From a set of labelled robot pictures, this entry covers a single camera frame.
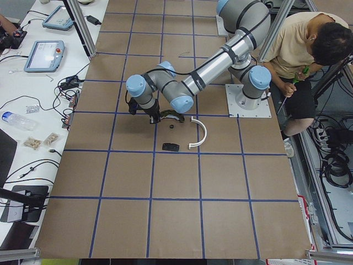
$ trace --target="gray robotic arm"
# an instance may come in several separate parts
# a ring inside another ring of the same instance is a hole
[[[142,75],[133,75],[126,81],[127,91],[150,115],[151,123],[160,121],[159,104],[153,92],[159,90],[176,112],[185,113],[194,104],[193,96],[227,69],[244,84],[237,96],[242,108],[255,109],[261,100],[263,90],[271,81],[271,74],[265,67],[251,65],[250,52],[267,35],[270,27],[269,10],[257,0],[219,0],[217,13],[223,19],[224,28],[234,36],[200,67],[189,73],[186,79],[176,81],[173,66],[165,61],[155,69]]]

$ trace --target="white mounting plate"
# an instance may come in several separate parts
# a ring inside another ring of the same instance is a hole
[[[228,37],[228,32],[223,26],[223,18],[221,18],[219,15],[216,15],[216,23],[217,23],[218,36]]]
[[[240,118],[271,118],[271,111],[267,99],[262,100],[260,105],[253,110],[246,110],[238,105],[236,102],[236,95],[242,88],[242,84],[226,84],[229,117],[236,118],[239,116]]]

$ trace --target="water bottle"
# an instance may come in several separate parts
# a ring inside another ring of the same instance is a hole
[[[0,112],[3,121],[21,130],[33,131],[37,122],[12,112]]]

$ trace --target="screwdriver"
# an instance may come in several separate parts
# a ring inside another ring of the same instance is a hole
[[[306,75],[306,74],[308,73],[308,71],[309,71],[309,66],[306,65],[306,66],[304,67],[304,69],[303,69],[303,74]],[[298,75],[297,75],[297,73],[296,73],[296,74],[294,75],[293,84],[296,84],[296,83],[298,83],[298,82],[299,82],[299,79],[298,79]],[[278,109],[278,111],[277,111],[277,113],[276,113],[277,115],[278,115],[278,113],[281,111],[281,109],[283,108],[284,104],[286,103],[286,100],[287,100],[287,97],[285,97],[285,99],[283,100],[283,102],[282,102],[280,108]]]

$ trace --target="black hair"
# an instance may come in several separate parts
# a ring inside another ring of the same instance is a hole
[[[319,65],[334,65],[353,52],[352,31],[339,23],[328,22],[318,30],[312,54]]]

